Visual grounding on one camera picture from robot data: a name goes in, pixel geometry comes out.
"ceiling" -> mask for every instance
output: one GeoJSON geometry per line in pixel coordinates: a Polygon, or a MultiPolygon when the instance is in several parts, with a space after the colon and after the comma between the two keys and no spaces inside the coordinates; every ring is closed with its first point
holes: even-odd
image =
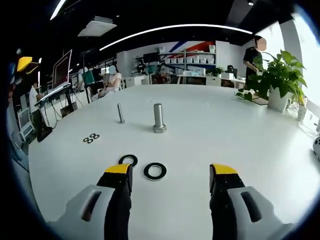
{"type": "MultiPolygon", "coordinates": [[[[23,1],[16,46],[26,56],[42,57],[43,69],[52,65],[72,49],[71,68],[80,62],[80,53],[99,49],[123,37],[141,31],[177,24],[214,24],[240,28],[254,34],[276,21],[289,19],[292,5],[289,0],[66,0],[58,15],[50,21],[60,0],[23,1]],[[113,19],[117,25],[101,37],[77,37],[95,17],[113,19]]],[[[228,41],[243,45],[252,36],[234,30],[213,27],[178,27],[154,31],[119,42],[103,51],[96,51],[101,62],[116,53],[156,43],[173,41],[228,41]]]]}

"white flower pot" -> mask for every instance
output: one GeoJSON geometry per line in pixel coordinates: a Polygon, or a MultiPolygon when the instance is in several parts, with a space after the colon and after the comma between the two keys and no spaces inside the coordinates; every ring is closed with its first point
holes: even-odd
{"type": "Polygon", "coordinates": [[[280,113],[283,113],[286,110],[288,100],[292,95],[293,94],[291,92],[288,92],[283,98],[281,98],[279,88],[277,87],[276,89],[274,89],[271,86],[269,90],[268,107],[280,113]]]}

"hex bolt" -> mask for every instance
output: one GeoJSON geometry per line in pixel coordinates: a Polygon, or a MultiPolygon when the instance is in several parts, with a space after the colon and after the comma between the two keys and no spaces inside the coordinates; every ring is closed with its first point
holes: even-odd
{"type": "Polygon", "coordinates": [[[156,103],[153,105],[154,111],[154,121],[153,131],[156,134],[162,134],[167,130],[167,126],[164,124],[163,114],[162,114],[162,104],[156,103]]]}
{"type": "Polygon", "coordinates": [[[119,113],[120,123],[121,123],[121,124],[124,124],[126,121],[124,120],[124,116],[122,115],[120,103],[118,103],[117,107],[118,107],[118,113],[119,113]]]}

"black washer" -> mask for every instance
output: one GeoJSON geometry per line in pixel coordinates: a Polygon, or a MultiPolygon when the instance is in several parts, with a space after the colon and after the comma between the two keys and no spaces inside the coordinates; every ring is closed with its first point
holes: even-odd
{"type": "Polygon", "coordinates": [[[120,158],[118,163],[123,164],[125,159],[133,159],[133,163],[132,163],[133,168],[138,164],[138,158],[132,154],[124,155],[123,157],[120,158]]]}
{"type": "Polygon", "coordinates": [[[144,176],[145,176],[148,180],[151,180],[151,181],[159,181],[159,180],[163,179],[164,176],[167,174],[167,169],[166,169],[166,167],[165,167],[163,164],[161,164],[161,163],[159,163],[159,162],[153,162],[153,163],[148,164],[148,165],[144,168],[143,174],[144,174],[144,176]],[[153,166],[156,166],[156,167],[161,168],[161,173],[160,173],[159,176],[151,176],[151,175],[149,174],[149,169],[150,169],[151,167],[153,167],[153,166]]]}

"man in black shirt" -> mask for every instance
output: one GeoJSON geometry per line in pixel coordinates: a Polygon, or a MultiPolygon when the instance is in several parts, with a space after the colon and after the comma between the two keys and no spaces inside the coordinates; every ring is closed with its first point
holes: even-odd
{"type": "Polygon", "coordinates": [[[254,59],[258,57],[259,63],[262,65],[262,55],[261,52],[267,49],[267,41],[261,36],[254,36],[255,46],[249,47],[245,50],[243,57],[243,64],[246,65],[245,72],[245,84],[248,84],[249,76],[252,74],[257,74],[259,71],[255,64],[254,59]]]}

